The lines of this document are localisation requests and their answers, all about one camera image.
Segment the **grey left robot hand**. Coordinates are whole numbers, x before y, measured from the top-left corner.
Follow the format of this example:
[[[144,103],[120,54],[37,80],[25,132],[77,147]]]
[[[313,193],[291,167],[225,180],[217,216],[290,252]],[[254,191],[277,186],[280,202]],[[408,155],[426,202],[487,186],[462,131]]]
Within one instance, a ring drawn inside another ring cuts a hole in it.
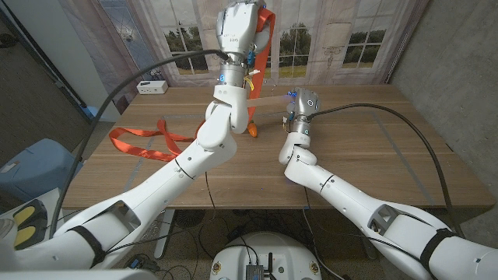
[[[216,24],[216,38],[221,51],[227,53],[233,62],[247,64],[252,51],[260,54],[270,44],[270,26],[263,20],[258,27],[259,16],[265,2],[231,1],[219,13]]]

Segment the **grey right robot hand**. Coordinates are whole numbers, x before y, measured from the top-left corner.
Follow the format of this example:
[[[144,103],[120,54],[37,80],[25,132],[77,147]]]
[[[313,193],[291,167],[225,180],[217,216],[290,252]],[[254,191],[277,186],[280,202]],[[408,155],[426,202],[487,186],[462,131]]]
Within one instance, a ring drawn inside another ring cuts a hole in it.
[[[311,115],[320,110],[321,103],[318,95],[310,89],[296,87],[290,90],[287,96],[291,97],[286,107],[290,121],[309,123]]]

